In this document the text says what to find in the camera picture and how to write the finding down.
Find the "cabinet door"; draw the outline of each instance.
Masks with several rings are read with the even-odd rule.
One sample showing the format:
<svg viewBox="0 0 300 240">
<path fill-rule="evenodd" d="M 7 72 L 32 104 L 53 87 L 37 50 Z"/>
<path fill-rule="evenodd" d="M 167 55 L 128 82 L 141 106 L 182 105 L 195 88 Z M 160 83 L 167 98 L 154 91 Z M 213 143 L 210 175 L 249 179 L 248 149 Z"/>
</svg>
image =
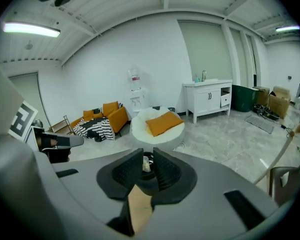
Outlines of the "cabinet door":
<svg viewBox="0 0 300 240">
<path fill-rule="evenodd" d="M 210 99 L 209 101 L 209 111 L 219 110 L 221 102 L 221 89 L 209 90 Z"/>
<path fill-rule="evenodd" d="M 195 110 L 197 114 L 210 111 L 210 90 L 200 90 L 196 93 Z"/>
</svg>

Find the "black and white blanket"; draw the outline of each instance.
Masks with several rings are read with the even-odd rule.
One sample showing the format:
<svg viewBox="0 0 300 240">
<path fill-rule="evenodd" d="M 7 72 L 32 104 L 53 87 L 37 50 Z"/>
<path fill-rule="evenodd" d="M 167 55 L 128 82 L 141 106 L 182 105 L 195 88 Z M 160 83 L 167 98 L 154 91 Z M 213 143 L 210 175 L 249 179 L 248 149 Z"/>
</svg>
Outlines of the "black and white blanket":
<svg viewBox="0 0 300 240">
<path fill-rule="evenodd" d="M 115 133 L 106 117 L 96 118 L 90 121 L 84 121 L 82 118 L 73 130 L 75 134 L 84 138 L 98 137 L 102 141 L 104 139 L 112 141 L 115 139 Z"/>
</svg>

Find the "orange cushion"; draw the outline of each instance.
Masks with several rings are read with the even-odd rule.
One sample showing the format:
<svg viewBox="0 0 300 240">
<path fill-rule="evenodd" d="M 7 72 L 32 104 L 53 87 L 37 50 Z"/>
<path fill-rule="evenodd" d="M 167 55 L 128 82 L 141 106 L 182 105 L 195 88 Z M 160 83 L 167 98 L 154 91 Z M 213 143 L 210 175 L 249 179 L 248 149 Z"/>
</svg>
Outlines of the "orange cushion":
<svg viewBox="0 0 300 240">
<path fill-rule="evenodd" d="M 98 114 L 93 114 L 93 119 L 102 118 L 103 116 L 104 116 L 104 114 L 102 114 L 102 112 L 100 112 Z"/>
<path fill-rule="evenodd" d="M 112 112 L 118 110 L 119 104 L 118 101 L 108 103 L 108 104 L 103 104 L 103 115 L 105 117 L 109 116 Z"/>
<path fill-rule="evenodd" d="M 83 111 L 83 120 L 90 121 L 94 118 L 94 111 L 93 110 L 84 110 Z"/>
<path fill-rule="evenodd" d="M 148 121 L 145 121 L 150 128 L 150 131 L 154 137 L 163 134 L 165 131 L 172 127 L 180 125 L 184 121 L 177 117 L 171 111 Z"/>
</svg>

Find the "fluorescent light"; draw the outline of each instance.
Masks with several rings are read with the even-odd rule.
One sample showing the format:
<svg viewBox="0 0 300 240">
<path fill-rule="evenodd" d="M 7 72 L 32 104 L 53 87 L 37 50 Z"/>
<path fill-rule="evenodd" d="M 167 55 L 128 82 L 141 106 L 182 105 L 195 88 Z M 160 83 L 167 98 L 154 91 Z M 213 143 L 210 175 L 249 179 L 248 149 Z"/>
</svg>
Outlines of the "fluorescent light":
<svg viewBox="0 0 300 240">
<path fill-rule="evenodd" d="M 60 30 L 52 27 L 21 22 L 7 22 L 3 25 L 3 31 L 8 33 L 37 34 L 54 38 L 60 34 Z"/>
<path fill-rule="evenodd" d="M 283 27 L 278 27 L 275 29 L 277 32 L 281 31 L 289 31 L 289 30 L 299 30 L 300 26 L 283 26 Z"/>
</svg>

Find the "ceiling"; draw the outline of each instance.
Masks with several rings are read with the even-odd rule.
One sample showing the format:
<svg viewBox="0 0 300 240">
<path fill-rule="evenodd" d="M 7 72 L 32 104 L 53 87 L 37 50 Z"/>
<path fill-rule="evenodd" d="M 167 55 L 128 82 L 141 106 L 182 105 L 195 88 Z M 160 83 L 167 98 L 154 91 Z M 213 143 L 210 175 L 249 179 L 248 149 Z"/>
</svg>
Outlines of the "ceiling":
<svg viewBox="0 0 300 240">
<path fill-rule="evenodd" d="M 164 12 L 205 12 L 244 25 L 265 40 L 295 33 L 276 34 L 293 24 L 277 0 L 71 0 L 54 7 L 54 0 L 15 0 L 0 21 L 0 64 L 15 61 L 65 63 L 91 39 L 125 21 Z M 57 38 L 4 33 L 3 21 L 41 24 L 61 30 Z"/>
</svg>

